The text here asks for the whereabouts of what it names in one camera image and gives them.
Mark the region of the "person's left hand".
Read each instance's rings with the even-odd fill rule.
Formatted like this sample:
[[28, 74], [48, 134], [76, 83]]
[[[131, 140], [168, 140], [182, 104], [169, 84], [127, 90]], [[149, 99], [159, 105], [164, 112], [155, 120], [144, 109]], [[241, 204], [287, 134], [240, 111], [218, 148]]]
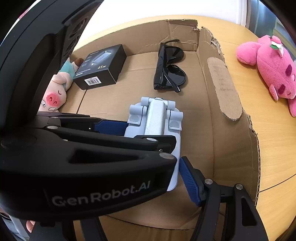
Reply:
[[29, 233], [31, 233], [33, 231], [33, 228], [35, 226], [35, 221], [32, 221], [32, 220], [27, 220], [26, 222], [26, 228], [28, 230]]

